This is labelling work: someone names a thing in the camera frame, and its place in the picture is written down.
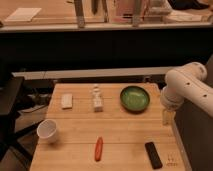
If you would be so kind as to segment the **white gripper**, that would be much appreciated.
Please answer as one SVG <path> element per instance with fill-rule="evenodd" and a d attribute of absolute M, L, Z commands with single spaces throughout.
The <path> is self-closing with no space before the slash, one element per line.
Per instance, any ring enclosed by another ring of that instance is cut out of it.
<path fill-rule="evenodd" d="M 161 90 L 160 101 L 166 108 L 163 110 L 162 123 L 164 125 L 170 125 L 175 116 L 175 112 L 171 110 L 177 110 L 183 104 L 183 98 L 168 86 L 165 86 Z"/>

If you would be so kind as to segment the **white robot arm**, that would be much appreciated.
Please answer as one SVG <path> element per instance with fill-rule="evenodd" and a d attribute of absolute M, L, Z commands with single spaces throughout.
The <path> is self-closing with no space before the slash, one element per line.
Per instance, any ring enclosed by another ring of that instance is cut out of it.
<path fill-rule="evenodd" d="M 164 106 L 164 125 L 171 124 L 175 111 L 182 106 L 185 99 L 213 118 L 213 88 L 204 83 L 206 78 L 207 69 L 199 62 L 174 67 L 166 73 L 166 86 L 160 94 L 160 101 Z"/>

